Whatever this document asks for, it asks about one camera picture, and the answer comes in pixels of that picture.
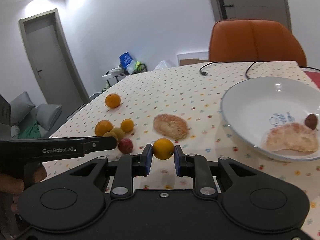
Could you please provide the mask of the person's left hand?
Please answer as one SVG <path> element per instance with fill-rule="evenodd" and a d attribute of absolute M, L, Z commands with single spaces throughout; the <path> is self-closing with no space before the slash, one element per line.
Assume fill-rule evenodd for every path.
<path fill-rule="evenodd" d="M 42 164 L 39 164 L 37 169 L 31 175 L 31 184 L 36 184 L 47 177 L 47 171 Z M 24 191 L 24 182 L 21 179 L 12 178 L 9 175 L 1 174 L 1 192 L 12 195 L 11 210 L 13 213 L 18 214 L 18 199 Z"/>

